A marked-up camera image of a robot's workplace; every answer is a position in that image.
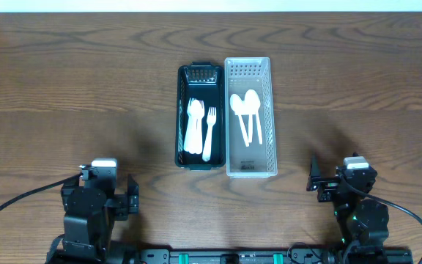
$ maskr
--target wood grain tabletop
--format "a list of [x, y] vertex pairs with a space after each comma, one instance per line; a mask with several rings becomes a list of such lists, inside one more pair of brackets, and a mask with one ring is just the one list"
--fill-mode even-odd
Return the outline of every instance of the wood grain tabletop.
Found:
[[[174, 164], [177, 69], [268, 56], [278, 176]], [[97, 157], [133, 174], [140, 214], [113, 239], [190, 248], [286, 249], [341, 239], [306, 192], [353, 151], [371, 192], [422, 217], [422, 13], [0, 14], [0, 204]], [[422, 228], [389, 208], [388, 246], [422, 255]], [[59, 188], [0, 212], [0, 263], [43, 263], [63, 233]]]

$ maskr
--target green tape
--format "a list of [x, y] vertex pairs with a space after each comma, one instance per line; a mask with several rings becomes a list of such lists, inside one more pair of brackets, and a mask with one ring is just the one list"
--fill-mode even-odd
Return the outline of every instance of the green tape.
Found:
[[283, 264], [283, 255], [282, 254], [273, 254], [273, 263], [274, 264]]
[[179, 264], [188, 264], [188, 254], [179, 254]]

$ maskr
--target spoon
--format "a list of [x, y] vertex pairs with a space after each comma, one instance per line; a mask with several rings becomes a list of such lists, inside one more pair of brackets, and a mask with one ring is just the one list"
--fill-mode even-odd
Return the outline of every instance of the spoon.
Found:
[[245, 106], [243, 105], [242, 99], [240, 99], [239, 95], [236, 94], [231, 95], [230, 104], [232, 111], [234, 111], [234, 113], [239, 116], [240, 130], [242, 131], [243, 141], [245, 142], [245, 146], [248, 147], [247, 131], [245, 131], [245, 125], [243, 124], [242, 120], [242, 112]]
[[249, 142], [251, 142], [251, 137], [253, 136], [253, 118], [252, 114], [255, 114], [256, 117], [256, 129], [258, 131], [258, 141], [260, 144], [263, 144], [262, 137], [262, 125], [260, 124], [260, 116], [258, 115], [258, 110], [260, 109], [260, 98], [255, 90], [248, 90], [245, 94], [245, 107], [247, 107], [249, 121], [248, 121], [248, 135]]

